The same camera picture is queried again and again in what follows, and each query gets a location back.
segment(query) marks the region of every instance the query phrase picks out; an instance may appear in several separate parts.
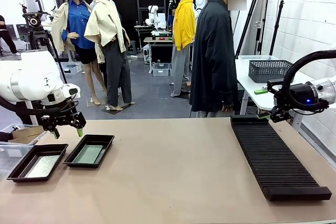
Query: blue shirt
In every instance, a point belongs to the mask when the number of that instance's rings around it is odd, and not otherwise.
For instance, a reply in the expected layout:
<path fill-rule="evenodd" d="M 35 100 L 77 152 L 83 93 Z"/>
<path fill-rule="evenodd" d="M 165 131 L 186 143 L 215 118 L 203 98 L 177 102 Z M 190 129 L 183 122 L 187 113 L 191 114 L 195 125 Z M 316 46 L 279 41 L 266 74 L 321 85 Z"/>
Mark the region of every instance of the blue shirt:
<path fill-rule="evenodd" d="M 77 5 L 74 1 L 69 0 L 69 16 L 68 16 L 68 30 L 70 33 L 78 33 L 79 38 L 72 39 L 71 43 L 83 48 L 92 49 L 94 48 L 94 42 L 87 40 L 84 37 L 86 25 L 90 17 L 90 12 L 84 3 Z M 68 31 L 63 30 L 62 40 L 66 41 L 68 37 Z"/>

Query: dark gray trousers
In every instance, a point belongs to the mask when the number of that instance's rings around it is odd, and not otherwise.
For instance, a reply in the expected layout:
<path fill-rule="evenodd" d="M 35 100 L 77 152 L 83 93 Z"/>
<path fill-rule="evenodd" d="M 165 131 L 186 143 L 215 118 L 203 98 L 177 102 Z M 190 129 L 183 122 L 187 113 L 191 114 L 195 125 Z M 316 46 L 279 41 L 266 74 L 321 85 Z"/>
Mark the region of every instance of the dark gray trousers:
<path fill-rule="evenodd" d="M 107 69 L 107 104 L 118 106 L 120 84 L 124 103 L 132 101 L 131 72 L 126 53 L 120 52 L 119 42 L 109 42 L 103 47 Z"/>

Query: black rectangular tray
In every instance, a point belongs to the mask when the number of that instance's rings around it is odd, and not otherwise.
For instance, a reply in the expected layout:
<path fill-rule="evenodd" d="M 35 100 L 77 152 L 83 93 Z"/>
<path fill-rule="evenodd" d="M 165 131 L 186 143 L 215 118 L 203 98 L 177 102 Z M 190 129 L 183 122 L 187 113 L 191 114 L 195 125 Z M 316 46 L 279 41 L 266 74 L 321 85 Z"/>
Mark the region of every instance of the black rectangular tray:
<path fill-rule="evenodd" d="M 329 200 L 266 119 L 235 115 L 231 126 L 264 196 L 270 201 Z"/>
<path fill-rule="evenodd" d="M 7 179 L 14 182 L 48 181 L 67 147 L 68 144 L 35 145 L 15 166 Z"/>
<path fill-rule="evenodd" d="M 64 164 L 68 165 L 69 167 L 83 167 L 83 168 L 98 168 L 100 164 L 103 162 L 107 151 L 112 145 L 114 136 L 111 135 L 85 135 L 76 148 L 70 153 L 70 155 L 64 161 Z M 85 157 L 84 148 L 88 146 L 97 146 L 98 148 L 98 155 L 93 153 L 91 158 L 95 158 L 94 162 L 76 162 L 76 158 L 79 157 L 81 152 L 83 151 L 82 157 Z"/>

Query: white brick wall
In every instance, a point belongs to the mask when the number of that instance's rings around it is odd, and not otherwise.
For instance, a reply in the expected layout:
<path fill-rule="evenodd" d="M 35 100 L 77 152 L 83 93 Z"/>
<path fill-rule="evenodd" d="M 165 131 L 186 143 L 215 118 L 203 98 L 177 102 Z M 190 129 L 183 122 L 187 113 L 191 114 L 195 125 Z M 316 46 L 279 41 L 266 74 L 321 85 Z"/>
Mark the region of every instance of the white brick wall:
<path fill-rule="evenodd" d="M 263 54 L 269 54 L 278 0 L 269 0 Z M 336 0 L 285 0 L 273 55 L 295 62 L 336 43 Z M 315 61 L 301 69 L 315 79 L 336 75 L 336 59 Z M 304 124 L 336 154 L 336 111 L 305 116 Z"/>

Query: gray pants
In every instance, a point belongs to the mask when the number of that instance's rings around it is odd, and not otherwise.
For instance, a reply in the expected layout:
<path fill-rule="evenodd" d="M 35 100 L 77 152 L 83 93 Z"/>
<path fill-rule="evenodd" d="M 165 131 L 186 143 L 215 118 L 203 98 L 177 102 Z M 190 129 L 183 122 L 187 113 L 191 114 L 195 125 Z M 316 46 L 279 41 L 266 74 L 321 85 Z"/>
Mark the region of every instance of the gray pants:
<path fill-rule="evenodd" d="M 190 45 L 178 51 L 173 45 L 172 68 L 174 71 L 174 91 L 172 97 L 178 97 L 181 91 L 187 91 L 186 83 L 189 81 Z"/>
<path fill-rule="evenodd" d="M 103 47 L 107 69 L 107 104 L 118 106 L 118 86 L 124 103 L 132 101 L 131 72 L 126 53 L 120 52 L 119 42 L 109 42 Z"/>
<path fill-rule="evenodd" d="M 221 110 L 217 112 L 197 111 L 196 118 L 228 118 L 234 114 L 234 112 L 223 112 Z"/>

